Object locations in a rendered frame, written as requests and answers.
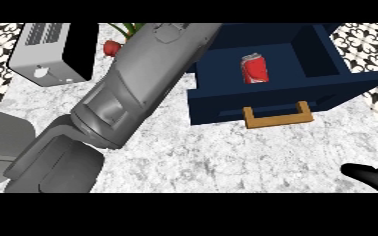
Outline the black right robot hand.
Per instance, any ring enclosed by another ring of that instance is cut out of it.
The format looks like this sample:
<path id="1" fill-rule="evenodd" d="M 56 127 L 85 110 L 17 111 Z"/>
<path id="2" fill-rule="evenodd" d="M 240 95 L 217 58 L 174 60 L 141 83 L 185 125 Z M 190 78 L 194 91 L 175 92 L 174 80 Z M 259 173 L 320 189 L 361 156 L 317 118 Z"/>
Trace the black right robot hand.
<path id="1" fill-rule="evenodd" d="M 345 163 L 341 165 L 341 173 L 378 191 L 378 169 L 372 166 Z"/>

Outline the navy blue drawer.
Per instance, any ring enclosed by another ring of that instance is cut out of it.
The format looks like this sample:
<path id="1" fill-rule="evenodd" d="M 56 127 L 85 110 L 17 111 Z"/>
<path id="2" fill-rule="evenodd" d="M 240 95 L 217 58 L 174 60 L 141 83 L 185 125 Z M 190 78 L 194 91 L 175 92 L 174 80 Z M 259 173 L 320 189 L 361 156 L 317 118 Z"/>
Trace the navy blue drawer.
<path id="1" fill-rule="evenodd" d="M 243 118 L 293 114 L 304 101 L 312 112 L 326 111 L 378 87 L 378 71 L 346 68 L 329 38 L 336 23 L 225 23 L 191 72 L 196 87 L 187 91 L 190 123 L 200 125 Z M 246 84 L 240 58 L 265 59 L 268 81 Z"/>

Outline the red soda can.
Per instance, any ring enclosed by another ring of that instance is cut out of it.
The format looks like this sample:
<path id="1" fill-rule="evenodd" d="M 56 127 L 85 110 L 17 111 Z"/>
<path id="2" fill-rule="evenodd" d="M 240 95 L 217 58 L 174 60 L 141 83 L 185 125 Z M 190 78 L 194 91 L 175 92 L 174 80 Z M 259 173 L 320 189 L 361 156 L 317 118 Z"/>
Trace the red soda can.
<path id="1" fill-rule="evenodd" d="M 240 70 L 246 84 L 264 83 L 268 81 L 265 59 L 258 53 L 252 53 L 240 59 Z"/>

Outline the grey toaster appliance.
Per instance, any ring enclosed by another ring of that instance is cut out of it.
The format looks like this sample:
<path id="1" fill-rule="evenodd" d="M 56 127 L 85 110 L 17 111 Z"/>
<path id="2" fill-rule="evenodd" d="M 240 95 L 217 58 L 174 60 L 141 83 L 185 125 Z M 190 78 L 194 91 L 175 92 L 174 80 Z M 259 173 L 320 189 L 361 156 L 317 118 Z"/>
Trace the grey toaster appliance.
<path id="1" fill-rule="evenodd" d="M 26 23 L 7 66 L 41 87 L 91 79 L 97 23 Z"/>

